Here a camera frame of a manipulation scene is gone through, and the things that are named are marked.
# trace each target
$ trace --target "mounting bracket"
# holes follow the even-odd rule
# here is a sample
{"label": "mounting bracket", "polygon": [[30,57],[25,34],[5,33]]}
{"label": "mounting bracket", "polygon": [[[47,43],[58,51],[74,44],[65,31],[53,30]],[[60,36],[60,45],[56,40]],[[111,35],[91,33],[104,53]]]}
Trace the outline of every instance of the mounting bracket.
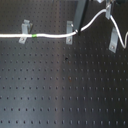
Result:
{"label": "mounting bracket", "polygon": [[113,11],[114,0],[106,0],[106,18],[109,20]]}
{"label": "mounting bracket", "polygon": [[110,45],[109,45],[109,50],[116,53],[117,44],[118,44],[118,34],[116,31],[116,28],[114,27],[112,30],[112,34],[111,34],[111,41],[110,41]]}
{"label": "mounting bracket", "polygon": [[[67,21],[67,34],[72,33],[73,31],[72,23],[73,23],[72,21]],[[72,45],[72,41],[73,41],[72,36],[66,38],[66,44]]]}
{"label": "mounting bracket", "polygon": [[[33,24],[30,23],[29,20],[24,20],[24,23],[21,26],[22,34],[29,34],[32,29],[32,26],[33,26]],[[19,43],[25,44],[26,40],[27,40],[27,37],[21,37],[19,40]]]}

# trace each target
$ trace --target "white cable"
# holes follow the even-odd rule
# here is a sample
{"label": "white cable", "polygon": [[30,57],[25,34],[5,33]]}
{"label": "white cable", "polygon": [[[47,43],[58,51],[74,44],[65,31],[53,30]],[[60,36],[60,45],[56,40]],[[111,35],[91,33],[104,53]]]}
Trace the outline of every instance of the white cable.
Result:
{"label": "white cable", "polygon": [[125,48],[127,47],[128,32],[126,33],[126,36],[125,36],[125,44],[124,44],[124,43],[123,43],[123,40],[122,40],[122,37],[121,37],[121,34],[120,34],[120,30],[119,30],[119,28],[118,28],[118,26],[117,26],[116,21],[114,20],[113,16],[111,16],[110,18],[111,18],[111,20],[112,20],[112,22],[113,22],[113,24],[114,24],[114,26],[115,26],[115,28],[116,28],[117,34],[118,34],[119,39],[120,39],[120,42],[121,42],[121,44],[122,44],[122,47],[125,49]]}
{"label": "white cable", "polygon": [[[106,12],[106,9],[101,10],[100,12],[98,12],[93,19],[86,25],[84,26],[81,31],[84,31],[85,29],[87,29],[94,21],[95,19],[102,13]],[[76,32],[72,32],[69,34],[62,34],[62,35],[51,35],[51,34],[0,34],[0,38],[20,38],[20,37],[27,37],[27,38],[31,38],[31,37],[47,37],[47,38],[66,38],[66,37],[70,37],[75,35]]]}
{"label": "white cable", "polygon": [[104,13],[104,12],[106,12],[106,9],[102,9],[101,11],[99,11],[99,12],[93,17],[93,19],[92,19],[86,26],[84,26],[84,27],[81,29],[81,31],[84,31],[85,29],[87,29],[87,28],[95,21],[95,19],[96,19],[99,15],[101,15],[102,13]]}

